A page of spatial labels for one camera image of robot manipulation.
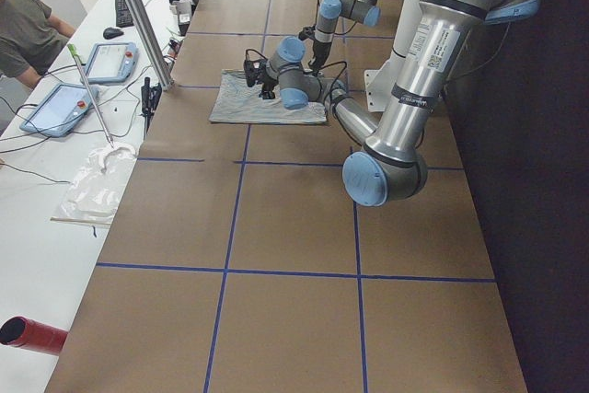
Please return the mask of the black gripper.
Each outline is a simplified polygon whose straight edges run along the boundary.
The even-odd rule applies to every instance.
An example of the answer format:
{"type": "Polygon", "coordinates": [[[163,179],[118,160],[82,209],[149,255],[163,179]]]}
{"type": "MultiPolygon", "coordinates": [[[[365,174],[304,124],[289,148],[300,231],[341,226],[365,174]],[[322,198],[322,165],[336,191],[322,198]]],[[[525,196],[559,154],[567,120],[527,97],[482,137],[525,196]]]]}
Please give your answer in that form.
{"type": "Polygon", "coordinates": [[[320,40],[314,40],[312,51],[313,57],[310,60],[310,69],[314,75],[317,75],[320,68],[325,65],[329,58],[331,49],[331,42],[323,42],[320,40]]]}
{"type": "Polygon", "coordinates": [[[261,84],[261,91],[259,97],[266,99],[275,99],[274,89],[278,85],[278,75],[271,73],[268,70],[263,70],[259,75],[259,83],[261,84]]]}

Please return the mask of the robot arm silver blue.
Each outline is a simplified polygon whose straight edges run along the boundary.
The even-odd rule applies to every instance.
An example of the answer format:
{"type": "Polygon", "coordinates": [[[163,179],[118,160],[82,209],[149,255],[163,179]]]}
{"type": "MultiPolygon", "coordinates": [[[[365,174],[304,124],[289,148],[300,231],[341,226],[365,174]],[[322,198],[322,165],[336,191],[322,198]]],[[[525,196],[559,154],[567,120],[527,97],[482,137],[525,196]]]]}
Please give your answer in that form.
{"type": "Polygon", "coordinates": [[[331,44],[338,20],[343,17],[355,23],[374,27],[380,18],[377,0],[322,0],[318,6],[315,25],[310,38],[313,41],[313,57],[309,68],[318,73],[329,58],[331,44]]]}
{"type": "Polygon", "coordinates": [[[360,146],[343,164],[346,191],[363,206],[380,206],[423,188],[427,167],[417,142],[469,32],[531,17],[540,1],[404,0],[391,55],[366,82],[384,106],[380,118],[320,73],[339,20],[374,26],[377,0],[322,0],[313,26],[284,38],[271,57],[246,60],[245,76],[249,86],[260,85],[262,98],[279,98],[289,110],[324,105],[360,146]]]}

